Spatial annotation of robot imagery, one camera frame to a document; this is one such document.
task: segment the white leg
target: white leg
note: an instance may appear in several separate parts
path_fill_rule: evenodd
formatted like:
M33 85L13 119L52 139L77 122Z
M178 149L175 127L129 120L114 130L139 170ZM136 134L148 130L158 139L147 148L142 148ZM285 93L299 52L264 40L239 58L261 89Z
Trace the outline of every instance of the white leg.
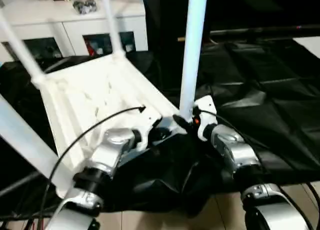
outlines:
M40 69L39 65L36 63L34 58L32 57L30 51L27 49L26 45L18 38L18 36L14 33L13 28L6 20L2 9L0 9L0 28L6 34L8 41L13 48L16 55L21 60L23 66L31 75L31 80L33 83L40 83L45 75Z
M180 116L192 120L207 0L189 0L184 47Z
M45 177L49 178L58 160L55 153L0 95L0 136ZM63 164L58 167L52 183L61 191L72 182L71 171Z
M118 32L118 27L111 9L111 2L110 0L102 0L103 7L105 9L105 15L106 20L108 22L108 26L110 28L110 38L111 38L111 44L112 44L112 53L115 55L123 56L125 54L121 40L120 35Z

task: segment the wooden floor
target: wooden floor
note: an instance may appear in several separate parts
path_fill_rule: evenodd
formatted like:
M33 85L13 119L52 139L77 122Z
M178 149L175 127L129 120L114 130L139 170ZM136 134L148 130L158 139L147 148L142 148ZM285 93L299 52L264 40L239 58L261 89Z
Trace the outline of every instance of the wooden floor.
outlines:
M320 182L313 183L320 195ZM318 221L316 200L305 185L286 186L284 190L305 212L314 228ZM124 211L104 213L98 218L101 230L243 230L245 212L239 193L218 194L206 204L196 218L187 219L177 213L144 213ZM25 222L11 222L9 229L21 230Z

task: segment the shelf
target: shelf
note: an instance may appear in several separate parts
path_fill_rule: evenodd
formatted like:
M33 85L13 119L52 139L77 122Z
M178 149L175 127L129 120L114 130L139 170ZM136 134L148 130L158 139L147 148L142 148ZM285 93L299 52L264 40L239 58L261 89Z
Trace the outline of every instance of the shelf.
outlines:
M50 22L70 22L105 18L101 0L96 0L98 11L79 15L73 1L18 0L3 8L9 22L14 26ZM111 8L117 18L145 16L143 0L111 0Z

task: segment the black plastic sheet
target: black plastic sheet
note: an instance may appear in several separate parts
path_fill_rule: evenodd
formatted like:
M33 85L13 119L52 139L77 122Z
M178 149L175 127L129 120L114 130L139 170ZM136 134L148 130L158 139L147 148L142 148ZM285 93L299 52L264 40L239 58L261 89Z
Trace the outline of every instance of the black plastic sheet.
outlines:
M178 106L183 46L156 56L130 53L128 58ZM90 59L72 57L59 69ZM196 97L213 96L218 114L240 130L259 155L266 181L293 184L320 179L319 65L317 57L294 41L221 44L202 51ZM0 93L52 146L40 94L32 84L26 85L28 81L19 63L7 63L0 69ZM13 152L7 145L1 149ZM11 154L5 160L18 158ZM5 166L0 165L1 170L12 170L14 175L14 167ZM211 146L195 136L176 135L118 170L106 192L104 210L180 209L195 215L211 194L236 190ZM36 201L32 205L33 210L24 206L21 214L35 212ZM6 212L0 215L10 216Z

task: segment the white cabinet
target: white cabinet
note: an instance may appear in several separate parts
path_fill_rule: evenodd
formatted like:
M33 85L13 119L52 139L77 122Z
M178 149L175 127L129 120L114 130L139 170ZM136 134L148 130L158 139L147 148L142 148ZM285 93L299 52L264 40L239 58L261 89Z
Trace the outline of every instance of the white cabinet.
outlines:
M98 10L79 15L72 2L18 0L3 12L35 58L111 53L109 26L101 0ZM143 0L111 0L125 51L148 50ZM0 62L16 60L0 31Z
M13 26L35 58L66 57L75 54L62 23ZM6 35L0 31L0 62L17 60Z
M145 17L117 18L116 22L124 50L127 52L148 50ZM89 55L88 47L94 50L98 48L103 54L111 52L108 34L110 30L105 19L66 22L63 25L76 55Z

